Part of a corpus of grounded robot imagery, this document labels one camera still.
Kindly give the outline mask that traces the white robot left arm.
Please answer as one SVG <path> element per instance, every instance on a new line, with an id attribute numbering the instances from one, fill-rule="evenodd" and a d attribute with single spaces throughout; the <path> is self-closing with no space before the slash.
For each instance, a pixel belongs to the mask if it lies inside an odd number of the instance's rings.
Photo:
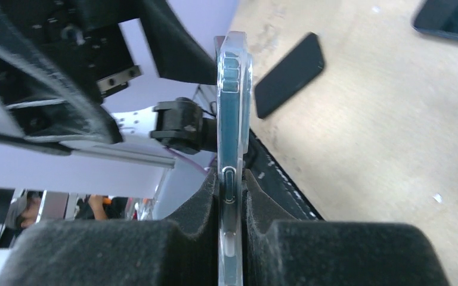
<path id="1" fill-rule="evenodd" d="M 68 156 L 125 141 L 216 151 L 216 123 L 184 97 L 110 113 L 141 75 L 120 24 L 137 19 L 159 77 L 213 85 L 216 64 L 166 1 L 0 1 L 0 144 Z"/>

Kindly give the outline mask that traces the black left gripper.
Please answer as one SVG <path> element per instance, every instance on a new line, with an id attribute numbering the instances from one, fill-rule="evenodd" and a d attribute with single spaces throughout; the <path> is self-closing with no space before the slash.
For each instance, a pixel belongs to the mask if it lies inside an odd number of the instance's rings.
<path id="1" fill-rule="evenodd" d="M 68 156 L 66 141 L 117 144 L 105 97 L 141 76 L 120 24 L 139 15 L 159 77 L 215 85 L 215 60 L 167 1 L 0 1 L 0 143 Z"/>

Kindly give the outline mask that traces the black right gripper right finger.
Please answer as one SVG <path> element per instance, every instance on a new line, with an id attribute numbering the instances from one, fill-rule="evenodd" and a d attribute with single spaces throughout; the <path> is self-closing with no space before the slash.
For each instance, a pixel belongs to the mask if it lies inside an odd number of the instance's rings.
<path id="1" fill-rule="evenodd" d="M 405 223 L 292 216 L 245 171 L 245 285 L 448 285 L 426 235 Z"/>

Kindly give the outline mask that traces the black phone with case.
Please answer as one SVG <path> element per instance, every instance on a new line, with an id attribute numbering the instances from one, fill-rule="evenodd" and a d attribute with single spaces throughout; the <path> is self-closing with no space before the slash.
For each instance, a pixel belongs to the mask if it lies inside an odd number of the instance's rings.
<path id="1" fill-rule="evenodd" d="M 243 98 L 247 79 L 246 34 L 216 39 L 217 148 L 219 182 L 218 285 L 243 285 L 242 167 Z"/>

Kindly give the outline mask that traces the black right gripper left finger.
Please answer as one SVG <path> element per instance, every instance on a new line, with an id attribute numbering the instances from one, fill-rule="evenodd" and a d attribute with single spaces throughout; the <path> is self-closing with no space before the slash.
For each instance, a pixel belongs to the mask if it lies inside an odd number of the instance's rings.
<path id="1" fill-rule="evenodd" d="M 51 220 L 25 230 L 0 285 L 216 285 L 216 170 L 161 220 Z"/>

